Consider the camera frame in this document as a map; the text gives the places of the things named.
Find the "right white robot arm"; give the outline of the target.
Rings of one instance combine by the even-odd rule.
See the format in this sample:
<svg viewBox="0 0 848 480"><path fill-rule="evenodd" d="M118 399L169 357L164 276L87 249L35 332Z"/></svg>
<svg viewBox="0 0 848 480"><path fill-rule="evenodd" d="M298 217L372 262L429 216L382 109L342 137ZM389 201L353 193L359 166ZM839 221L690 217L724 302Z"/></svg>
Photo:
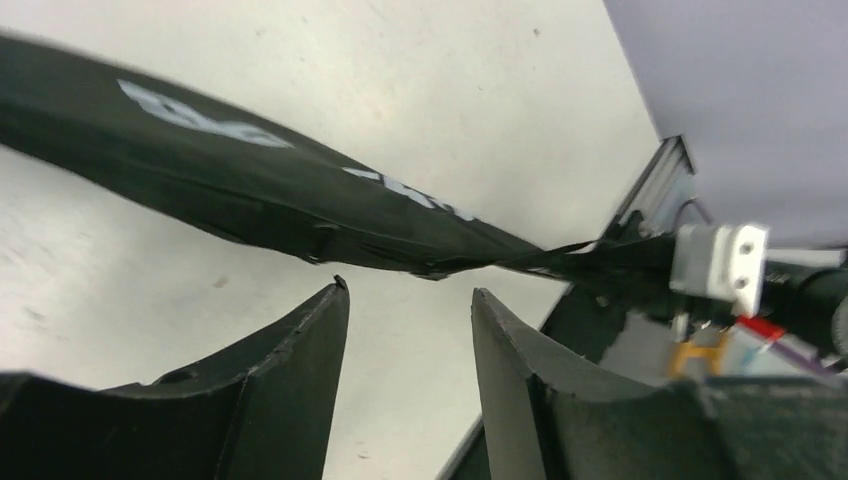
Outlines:
<svg viewBox="0 0 848 480"><path fill-rule="evenodd" d="M847 355L847 269L766 257L758 225L685 224L671 233L606 244L586 253L565 248L538 264L648 318L681 340L709 323L761 318L823 357Z"/></svg>

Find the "orange plastic frame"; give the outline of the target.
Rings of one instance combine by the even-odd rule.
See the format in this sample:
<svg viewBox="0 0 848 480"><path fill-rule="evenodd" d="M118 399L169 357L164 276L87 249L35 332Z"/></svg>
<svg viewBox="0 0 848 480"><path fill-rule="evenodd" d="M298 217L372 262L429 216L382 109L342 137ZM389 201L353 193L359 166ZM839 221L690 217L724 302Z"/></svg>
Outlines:
<svg viewBox="0 0 848 480"><path fill-rule="evenodd" d="M685 367L692 359L701 360L709 375L722 374L723 359L730 335L726 330L715 330L714 333L716 340L711 345L702 345L697 340L673 342L667 368L668 377L672 379L684 377Z"/></svg>

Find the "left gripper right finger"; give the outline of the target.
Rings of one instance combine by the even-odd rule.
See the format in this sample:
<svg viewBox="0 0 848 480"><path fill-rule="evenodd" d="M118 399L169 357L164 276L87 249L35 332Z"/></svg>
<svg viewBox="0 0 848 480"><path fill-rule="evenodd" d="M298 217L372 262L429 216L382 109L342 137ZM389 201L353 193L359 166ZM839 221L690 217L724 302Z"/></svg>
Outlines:
<svg viewBox="0 0 848 480"><path fill-rule="evenodd" d="M843 479L847 390L804 377L654 387L605 370L472 295L495 479Z"/></svg>

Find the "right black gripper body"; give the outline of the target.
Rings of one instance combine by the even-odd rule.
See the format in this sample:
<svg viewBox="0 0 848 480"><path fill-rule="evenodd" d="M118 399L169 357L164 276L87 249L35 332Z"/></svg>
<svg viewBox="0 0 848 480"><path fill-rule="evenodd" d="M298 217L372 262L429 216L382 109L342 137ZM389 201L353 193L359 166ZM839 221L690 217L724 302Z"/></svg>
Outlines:
<svg viewBox="0 0 848 480"><path fill-rule="evenodd" d="M598 364L623 333L630 311L657 314L662 320L673 315L669 278L674 248L674 236L663 234L562 257L555 271L570 287L541 332Z"/></svg>

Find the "black Crossway racket bag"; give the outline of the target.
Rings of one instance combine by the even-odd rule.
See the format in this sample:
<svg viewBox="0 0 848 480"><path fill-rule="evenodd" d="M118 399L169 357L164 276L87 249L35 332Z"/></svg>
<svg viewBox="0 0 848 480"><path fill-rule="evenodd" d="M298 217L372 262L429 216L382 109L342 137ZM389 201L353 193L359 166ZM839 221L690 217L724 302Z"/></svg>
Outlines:
<svg viewBox="0 0 848 480"><path fill-rule="evenodd" d="M540 247L236 106L20 37L1 141L218 237L427 279L487 266L667 278L674 239Z"/></svg>

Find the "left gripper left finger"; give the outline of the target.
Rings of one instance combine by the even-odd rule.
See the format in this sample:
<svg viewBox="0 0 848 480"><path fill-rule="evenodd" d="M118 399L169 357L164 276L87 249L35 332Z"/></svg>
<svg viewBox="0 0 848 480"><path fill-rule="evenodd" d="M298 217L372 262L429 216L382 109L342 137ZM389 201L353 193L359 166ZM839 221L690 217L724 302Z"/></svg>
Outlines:
<svg viewBox="0 0 848 480"><path fill-rule="evenodd" d="M319 479L345 352L345 280L149 385L1 376L5 479Z"/></svg>

